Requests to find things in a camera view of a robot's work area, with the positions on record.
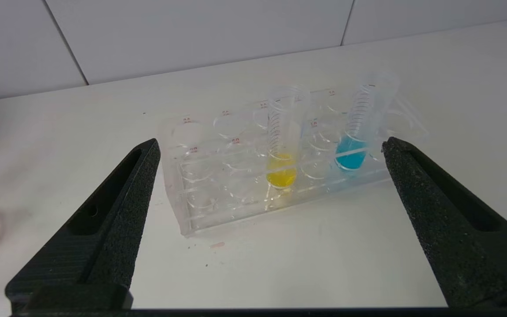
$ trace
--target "white wall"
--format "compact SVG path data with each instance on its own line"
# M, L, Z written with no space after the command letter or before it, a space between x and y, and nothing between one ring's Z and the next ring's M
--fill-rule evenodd
M0 0L0 98L85 85L42 0Z
M507 0L356 0L342 44L507 20Z
M48 0L90 84L339 46L351 4Z

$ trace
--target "test tube with blue liquid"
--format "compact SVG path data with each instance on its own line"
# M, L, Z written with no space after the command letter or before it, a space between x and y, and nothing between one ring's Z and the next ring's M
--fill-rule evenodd
M359 85L346 116L342 140L336 148L336 165L341 170L354 172L361 167L399 84L398 77L392 73L372 72Z

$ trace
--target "test tube rack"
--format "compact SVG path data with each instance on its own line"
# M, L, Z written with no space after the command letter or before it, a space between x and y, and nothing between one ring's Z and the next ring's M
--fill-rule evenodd
M336 153L342 137L346 87L311 92L300 139L296 179L277 189L266 180L268 103L169 118L161 125L160 144L167 196L181 234L321 199L333 192L354 191L388 181L380 144L390 136L420 144L428 136L419 113L400 92L382 118L375 141L367 148ZM357 171L336 166L338 156L364 151Z

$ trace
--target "plastic test tube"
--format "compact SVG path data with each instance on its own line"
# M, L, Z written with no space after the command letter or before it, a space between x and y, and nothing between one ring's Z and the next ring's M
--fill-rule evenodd
M382 116L394 99L400 81L395 74L372 72L360 84L348 111L342 140L336 154L372 146ZM336 164L344 171L358 170L364 162L366 150L336 157Z
M310 92L300 86L283 86L268 96L267 181L287 188L296 179L302 124L310 106Z

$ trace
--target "white tabletop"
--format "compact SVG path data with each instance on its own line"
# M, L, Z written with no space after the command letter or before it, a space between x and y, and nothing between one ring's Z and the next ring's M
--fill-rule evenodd
M378 64L423 115L422 150L507 218L507 22L2 99L0 315L6 283L162 119ZM186 239L161 167L130 291L134 308L445 305L391 182Z

